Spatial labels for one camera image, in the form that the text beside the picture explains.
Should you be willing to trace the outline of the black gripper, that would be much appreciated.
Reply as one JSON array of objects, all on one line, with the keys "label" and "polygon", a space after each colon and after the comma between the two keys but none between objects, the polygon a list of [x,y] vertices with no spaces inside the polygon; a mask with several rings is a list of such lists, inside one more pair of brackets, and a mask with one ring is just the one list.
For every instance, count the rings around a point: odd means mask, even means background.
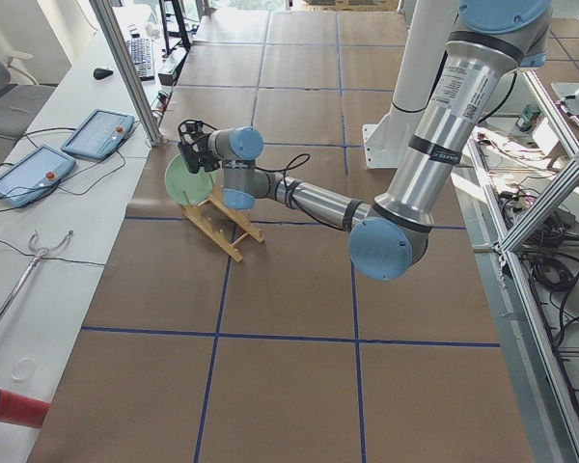
[{"label": "black gripper", "polygon": [[211,132],[204,128],[213,126],[201,120],[187,119],[178,125],[179,152],[190,174],[198,174],[203,168],[206,173],[219,169],[219,155],[208,146]]}]

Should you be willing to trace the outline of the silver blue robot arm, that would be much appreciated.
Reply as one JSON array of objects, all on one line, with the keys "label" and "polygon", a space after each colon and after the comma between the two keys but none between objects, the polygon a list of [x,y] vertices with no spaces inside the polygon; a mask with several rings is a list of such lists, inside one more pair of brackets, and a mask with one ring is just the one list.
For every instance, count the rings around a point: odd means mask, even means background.
[{"label": "silver blue robot arm", "polygon": [[432,209],[500,79],[543,65],[552,8],[548,1],[462,1],[446,60],[400,166],[372,204],[256,164],[263,139],[251,126],[219,130],[200,120],[178,126],[179,151],[192,174],[224,172],[223,202],[250,209],[268,198],[348,232],[354,266],[395,279],[425,254]]}]

